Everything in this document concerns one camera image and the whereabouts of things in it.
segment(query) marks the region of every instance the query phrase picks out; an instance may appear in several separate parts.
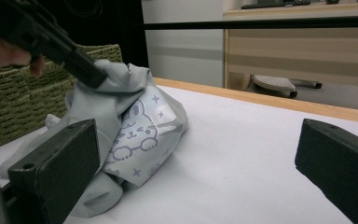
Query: white table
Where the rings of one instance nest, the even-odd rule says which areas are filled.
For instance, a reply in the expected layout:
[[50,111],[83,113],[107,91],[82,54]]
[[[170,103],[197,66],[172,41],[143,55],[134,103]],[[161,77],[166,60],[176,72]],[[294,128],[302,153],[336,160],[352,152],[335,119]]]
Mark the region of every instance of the white table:
[[[125,189],[115,207],[65,224],[351,223],[296,169],[295,155],[304,118],[357,135],[358,122],[161,88],[188,115],[177,149],[141,188]],[[0,147],[0,163],[22,140]]]

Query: wall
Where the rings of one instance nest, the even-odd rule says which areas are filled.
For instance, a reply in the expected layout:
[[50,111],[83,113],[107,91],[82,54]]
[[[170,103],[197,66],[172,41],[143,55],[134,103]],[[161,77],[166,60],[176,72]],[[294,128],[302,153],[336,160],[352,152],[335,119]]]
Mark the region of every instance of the wall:
[[[145,23],[221,21],[225,10],[243,3],[243,0],[142,0],[142,7]],[[146,31],[146,40],[154,77],[223,87],[223,30]]]

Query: floor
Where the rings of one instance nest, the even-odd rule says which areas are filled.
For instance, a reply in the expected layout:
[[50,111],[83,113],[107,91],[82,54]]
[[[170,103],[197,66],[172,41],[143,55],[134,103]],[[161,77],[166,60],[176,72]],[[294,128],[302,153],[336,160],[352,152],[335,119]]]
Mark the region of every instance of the floor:
[[[295,100],[358,109],[357,86],[323,83],[320,89],[314,89],[314,82],[299,80],[291,80],[291,82],[296,86],[297,90],[297,97],[294,98]],[[256,92],[285,98],[289,98],[290,94],[289,91],[270,91],[263,88],[258,88],[252,81],[252,78],[249,86],[245,90],[249,92]]]

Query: hand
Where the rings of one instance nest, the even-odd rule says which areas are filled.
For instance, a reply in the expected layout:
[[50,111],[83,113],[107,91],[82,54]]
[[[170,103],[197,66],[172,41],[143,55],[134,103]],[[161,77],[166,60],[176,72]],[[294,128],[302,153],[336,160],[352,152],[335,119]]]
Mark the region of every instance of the hand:
[[30,65],[31,74],[40,77],[45,68],[45,60],[43,57],[31,62],[31,54],[17,46],[7,43],[0,38],[0,67],[8,65]]

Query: gray cloth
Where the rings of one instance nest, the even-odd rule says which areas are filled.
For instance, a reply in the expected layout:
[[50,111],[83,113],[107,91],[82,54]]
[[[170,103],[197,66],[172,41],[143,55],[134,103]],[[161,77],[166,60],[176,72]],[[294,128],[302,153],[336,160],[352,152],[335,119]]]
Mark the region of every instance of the gray cloth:
[[[77,82],[74,91],[65,96],[67,114],[61,120],[48,115],[46,120],[48,130],[34,139],[24,141],[14,155],[0,166],[0,176],[7,177],[7,169],[11,165],[62,128],[81,120],[95,119],[102,170],[97,172],[74,207],[71,214],[77,217],[92,217],[111,208],[122,195],[123,190],[119,184],[123,179],[138,187],[142,186],[172,153],[187,123],[186,112],[182,105],[156,87],[149,69],[132,64],[126,66],[124,63],[111,63],[107,60],[99,60],[95,65],[108,75],[106,81],[98,89],[90,89],[83,83]],[[154,95],[154,98],[146,102],[145,99],[150,98],[150,94]],[[159,115],[150,114],[161,109],[157,104],[158,101],[164,104],[164,112],[161,110]],[[133,116],[139,112],[141,117]],[[122,150],[117,153],[117,140],[128,128],[129,121],[147,124],[137,127],[137,130],[144,131],[146,135],[153,134],[153,140],[149,141],[147,137],[134,138],[130,143],[132,146],[142,146],[147,139],[147,150],[143,147],[137,149],[133,147],[130,151]],[[132,160],[138,158],[138,154],[141,155],[141,159]],[[118,155],[127,159],[112,161],[112,155],[116,159]],[[115,175],[115,178],[111,178],[106,173]]]

